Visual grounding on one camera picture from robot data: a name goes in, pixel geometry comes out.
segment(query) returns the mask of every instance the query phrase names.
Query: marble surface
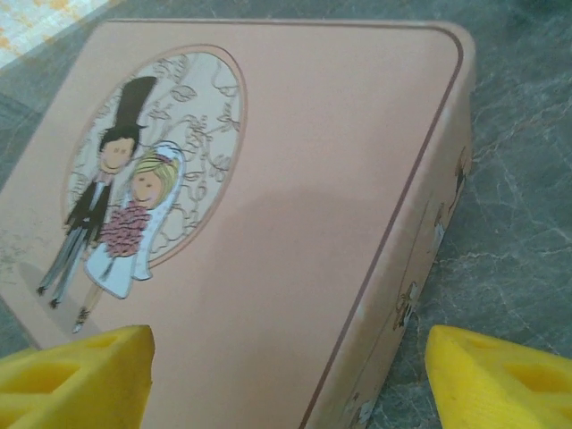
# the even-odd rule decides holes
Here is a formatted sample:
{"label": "marble surface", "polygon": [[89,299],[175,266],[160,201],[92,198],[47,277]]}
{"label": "marble surface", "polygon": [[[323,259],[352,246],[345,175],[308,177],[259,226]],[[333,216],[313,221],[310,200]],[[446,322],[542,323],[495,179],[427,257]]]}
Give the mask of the marble surface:
{"label": "marble surface", "polygon": [[[0,71],[1,183],[95,22],[109,17],[436,19],[467,28],[478,59],[474,170],[370,427],[441,427],[423,364],[434,324],[572,358],[568,0],[125,0]],[[11,257],[0,245],[0,260]],[[0,310],[0,356],[26,345]]]}

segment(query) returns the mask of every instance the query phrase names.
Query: white cloth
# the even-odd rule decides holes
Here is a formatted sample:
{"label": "white cloth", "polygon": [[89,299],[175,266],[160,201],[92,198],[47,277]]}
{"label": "white cloth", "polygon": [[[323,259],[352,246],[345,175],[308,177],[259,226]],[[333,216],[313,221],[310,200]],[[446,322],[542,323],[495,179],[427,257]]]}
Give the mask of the white cloth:
{"label": "white cloth", "polygon": [[[147,222],[147,228],[143,231],[143,239],[139,244],[138,252],[130,257],[117,257],[109,274],[104,276],[103,274],[112,263],[113,258],[107,254],[107,244],[101,243],[85,264],[85,272],[90,279],[118,299],[127,298],[133,279],[143,281],[152,277],[149,270],[149,258],[153,241],[171,211],[174,201],[179,196],[185,175],[185,158],[179,146],[171,141],[162,141],[155,145],[155,150],[159,155],[177,159],[179,171],[177,181],[167,198],[155,209],[147,211],[151,218]],[[122,206],[127,206],[130,200],[131,193],[128,192],[122,201]]]}

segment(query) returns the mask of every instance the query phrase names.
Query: bouquet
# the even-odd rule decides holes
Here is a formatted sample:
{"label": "bouquet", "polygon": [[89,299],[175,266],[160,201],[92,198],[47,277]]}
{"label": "bouquet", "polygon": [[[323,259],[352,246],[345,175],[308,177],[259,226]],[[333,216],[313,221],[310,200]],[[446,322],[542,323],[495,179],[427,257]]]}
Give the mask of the bouquet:
{"label": "bouquet", "polygon": [[138,252],[143,240],[143,231],[150,219],[151,215],[147,209],[138,206],[135,201],[112,213],[110,221],[101,229],[99,237],[99,242],[107,245],[105,252],[112,258],[102,275],[103,279],[111,272],[117,257],[130,257]]}

